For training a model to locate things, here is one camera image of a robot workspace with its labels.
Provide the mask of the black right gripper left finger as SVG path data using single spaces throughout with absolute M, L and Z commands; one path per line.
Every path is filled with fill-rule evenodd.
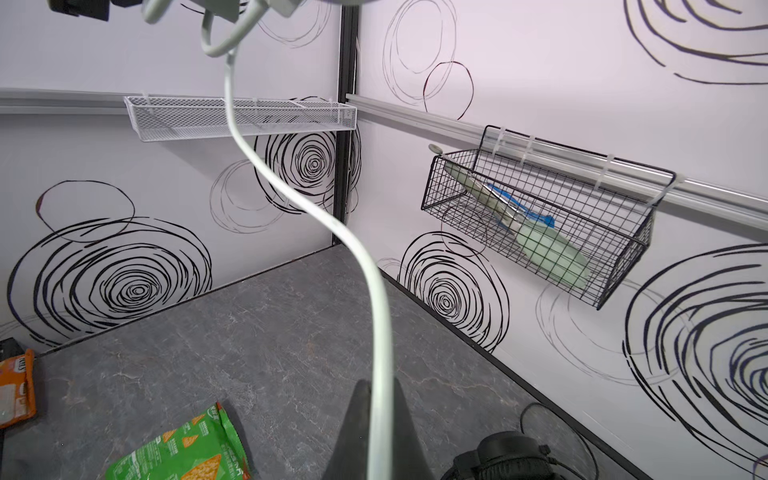
M 371 383 L 359 380 L 350 398 L 323 480 L 365 480 L 370 426 Z

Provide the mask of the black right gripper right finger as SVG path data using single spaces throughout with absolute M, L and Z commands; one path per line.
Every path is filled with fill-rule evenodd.
M 403 388 L 394 383 L 393 473 L 394 480 L 434 478 L 416 431 Z

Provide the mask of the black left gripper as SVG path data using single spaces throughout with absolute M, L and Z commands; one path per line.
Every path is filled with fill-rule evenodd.
M 110 8 L 117 6 L 129 8 L 140 5 L 141 0 L 48 0 L 48 7 L 57 13 L 74 17 L 88 17 L 108 21 Z

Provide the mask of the mint green headphones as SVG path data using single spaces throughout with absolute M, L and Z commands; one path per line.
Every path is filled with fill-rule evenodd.
M 323 0 L 323 2 L 343 7 L 352 7 L 370 3 L 370 0 Z M 236 22 L 239 16 L 245 13 L 248 4 L 248 1 L 191 0 L 181 2 L 181 6 L 188 11 L 200 15 L 211 12 L 214 16 L 221 17 L 231 23 Z M 284 18 L 289 18 L 303 4 L 303 1 L 264 1 L 264 4 Z

